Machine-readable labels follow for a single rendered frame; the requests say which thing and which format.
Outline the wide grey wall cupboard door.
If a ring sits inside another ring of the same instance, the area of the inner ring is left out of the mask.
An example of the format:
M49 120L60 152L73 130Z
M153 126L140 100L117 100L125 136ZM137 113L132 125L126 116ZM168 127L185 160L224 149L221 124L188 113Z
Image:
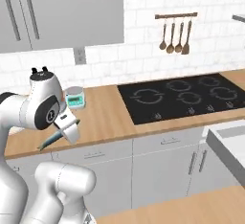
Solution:
M27 0L21 0L32 49L49 50L123 42L123 0L32 0L35 39Z

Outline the grey drawer front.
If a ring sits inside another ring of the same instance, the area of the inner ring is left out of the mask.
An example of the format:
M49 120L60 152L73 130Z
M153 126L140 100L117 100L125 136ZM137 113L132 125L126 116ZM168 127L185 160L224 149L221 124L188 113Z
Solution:
M98 158L84 159L84 155L93 153L104 153L105 156ZM110 160L117 160L132 155L132 141L122 140L117 142L104 143L93 146L81 146L71 149L55 151L52 153L54 161L76 164L90 165Z
M9 159L7 164L12 167L19 167L17 172L26 182L34 179L34 172L37 166L45 161L51 161L50 153L38 154L33 156L21 157L17 159Z
M160 150L196 145L201 140L202 133L203 127L195 127L135 138L133 140L133 154L139 155ZM163 138L168 140L172 137L181 140L181 142L161 145Z

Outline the teal and grey kitchen scale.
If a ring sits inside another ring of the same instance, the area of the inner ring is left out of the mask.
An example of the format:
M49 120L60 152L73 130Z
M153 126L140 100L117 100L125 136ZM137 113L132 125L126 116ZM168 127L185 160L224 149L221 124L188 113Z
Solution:
M85 107L85 93L81 86L72 86L65 90L65 100L71 109L82 109Z

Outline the dark teal knife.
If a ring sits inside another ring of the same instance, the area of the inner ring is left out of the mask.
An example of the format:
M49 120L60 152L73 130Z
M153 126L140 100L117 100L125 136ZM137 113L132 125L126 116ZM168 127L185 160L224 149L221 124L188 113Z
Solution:
M62 137L62 133L58 130L52 136L50 136L45 142L41 143L37 148L39 150L43 150L45 147L53 144L55 141L59 140Z

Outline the grey base cupboard door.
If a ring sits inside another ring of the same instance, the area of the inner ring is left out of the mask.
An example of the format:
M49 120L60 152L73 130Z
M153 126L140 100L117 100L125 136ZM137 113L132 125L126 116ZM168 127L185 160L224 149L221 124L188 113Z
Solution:
M96 173L97 183L84 201L94 217L131 208L131 163L131 158L124 158L88 166Z
M203 169L199 172L204 150L208 152ZM239 186L239 182L220 161L210 146L205 141L201 141L198 146L197 157L191 174L187 196L201 192L220 190L231 186Z
M184 146L133 157L132 208L185 197L189 164L197 146Z

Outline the grey wall shelf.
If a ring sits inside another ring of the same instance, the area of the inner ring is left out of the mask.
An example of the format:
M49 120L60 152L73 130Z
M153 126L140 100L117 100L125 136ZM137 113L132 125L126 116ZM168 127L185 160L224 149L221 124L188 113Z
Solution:
M245 14L242 14L242 15L235 15L234 14L232 19L245 23Z

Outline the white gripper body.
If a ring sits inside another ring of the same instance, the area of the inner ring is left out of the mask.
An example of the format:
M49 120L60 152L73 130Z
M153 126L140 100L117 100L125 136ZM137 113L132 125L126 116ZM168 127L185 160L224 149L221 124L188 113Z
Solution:
M78 124L79 120L75 120L62 130L62 135L70 144L75 144L80 137Z

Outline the wooden hanging spatula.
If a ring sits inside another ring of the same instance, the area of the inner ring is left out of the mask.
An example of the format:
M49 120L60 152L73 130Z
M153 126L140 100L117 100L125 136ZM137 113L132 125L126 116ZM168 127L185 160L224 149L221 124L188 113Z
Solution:
M181 55L189 54L189 36L190 36L191 26L192 26L192 21L190 20L188 25L188 34L187 34L186 43L184 44Z

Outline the black hob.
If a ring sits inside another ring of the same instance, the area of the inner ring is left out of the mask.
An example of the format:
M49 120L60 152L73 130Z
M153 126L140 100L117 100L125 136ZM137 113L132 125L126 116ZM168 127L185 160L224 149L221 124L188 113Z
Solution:
M119 85L135 125L245 108L245 91L220 74Z

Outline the wooden utensil rail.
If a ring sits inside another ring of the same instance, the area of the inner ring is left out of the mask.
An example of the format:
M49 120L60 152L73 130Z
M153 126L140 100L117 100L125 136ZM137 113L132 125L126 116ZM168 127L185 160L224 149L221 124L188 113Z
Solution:
M198 12L175 13L175 14L155 14L155 19L196 17Z

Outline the wooden hanging spoon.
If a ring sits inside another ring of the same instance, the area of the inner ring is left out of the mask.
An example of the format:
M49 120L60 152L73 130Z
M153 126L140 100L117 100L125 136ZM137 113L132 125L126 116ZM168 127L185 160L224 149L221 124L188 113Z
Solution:
M183 30L184 30L184 22L182 22L180 24L180 34L179 34L179 41L178 41L178 44L175 46L174 48L174 51L176 53L180 53L182 51L182 44L181 44L181 41L182 41L182 34L183 34Z
M167 30L167 23L164 24L164 30L163 30L163 40L159 45L160 50L164 50L167 46L165 38L166 38L166 30Z
M173 37L174 37L174 30L175 30L175 23L172 23L171 26L171 38L170 38L170 43L167 46L167 53L168 54L172 54L174 51L174 47L173 47Z

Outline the grey wall socket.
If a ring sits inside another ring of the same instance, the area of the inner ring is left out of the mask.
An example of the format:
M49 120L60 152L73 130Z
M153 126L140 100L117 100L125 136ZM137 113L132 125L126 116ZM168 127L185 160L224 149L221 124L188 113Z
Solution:
M85 48L79 47L74 49L74 58L76 65L83 65L86 63Z

